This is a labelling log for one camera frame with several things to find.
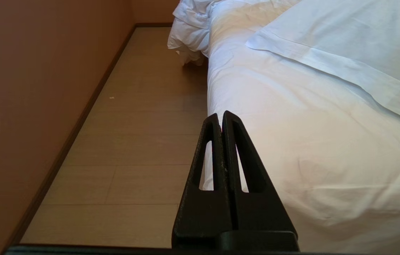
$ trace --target wooden floor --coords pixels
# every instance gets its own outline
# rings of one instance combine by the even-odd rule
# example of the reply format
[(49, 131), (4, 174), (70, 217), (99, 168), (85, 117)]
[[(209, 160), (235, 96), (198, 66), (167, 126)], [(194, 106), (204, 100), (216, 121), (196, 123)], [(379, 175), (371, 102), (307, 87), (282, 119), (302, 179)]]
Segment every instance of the wooden floor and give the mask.
[(183, 68), (169, 31), (136, 29), (22, 243), (170, 247), (207, 68)]

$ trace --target white pillow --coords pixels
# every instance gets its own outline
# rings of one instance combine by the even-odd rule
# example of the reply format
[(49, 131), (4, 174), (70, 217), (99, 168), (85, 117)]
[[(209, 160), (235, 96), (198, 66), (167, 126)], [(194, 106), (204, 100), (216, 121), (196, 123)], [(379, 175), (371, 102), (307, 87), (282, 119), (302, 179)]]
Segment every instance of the white pillow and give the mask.
[(303, 0), (246, 45), (357, 84), (400, 115), (400, 0)]

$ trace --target bed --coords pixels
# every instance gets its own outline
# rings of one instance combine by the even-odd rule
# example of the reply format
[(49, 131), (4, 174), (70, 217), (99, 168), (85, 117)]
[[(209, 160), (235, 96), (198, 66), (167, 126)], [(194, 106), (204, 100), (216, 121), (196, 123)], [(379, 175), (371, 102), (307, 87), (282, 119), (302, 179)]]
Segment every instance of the bed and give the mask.
[[(184, 63), (209, 58), (208, 114), (242, 119), (302, 251), (400, 254), (400, 115), (351, 82), (245, 45), (296, 3), (182, 0), (168, 46)], [(206, 190), (211, 161), (209, 148)]]

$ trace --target mattress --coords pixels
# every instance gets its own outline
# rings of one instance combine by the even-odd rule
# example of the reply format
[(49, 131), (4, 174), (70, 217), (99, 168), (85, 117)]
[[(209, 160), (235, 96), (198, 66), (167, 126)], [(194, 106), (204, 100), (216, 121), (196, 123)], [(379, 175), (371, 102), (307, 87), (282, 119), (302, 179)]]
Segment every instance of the mattress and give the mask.
[[(185, 12), (183, 2), (196, 1), (175, 11), (169, 47), (209, 57), (208, 114), (242, 119), (301, 251), (400, 254), (400, 116), (355, 84), (245, 46), (293, 1), (202, 0)], [(192, 12), (201, 28), (182, 14)], [(211, 161), (209, 147), (207, 190)]]

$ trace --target white duvet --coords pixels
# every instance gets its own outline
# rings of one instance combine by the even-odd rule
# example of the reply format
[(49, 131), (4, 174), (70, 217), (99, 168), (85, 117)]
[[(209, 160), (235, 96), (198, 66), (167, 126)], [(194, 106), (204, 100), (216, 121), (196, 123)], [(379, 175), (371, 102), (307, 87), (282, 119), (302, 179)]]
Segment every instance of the white duvet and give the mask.
[(242, 119), (302, 251), (400, 254), (400, 116), (354, 84), (245, 46), (295, 3), (182, 0), (169, 47), (209, 56), (208, 113)]

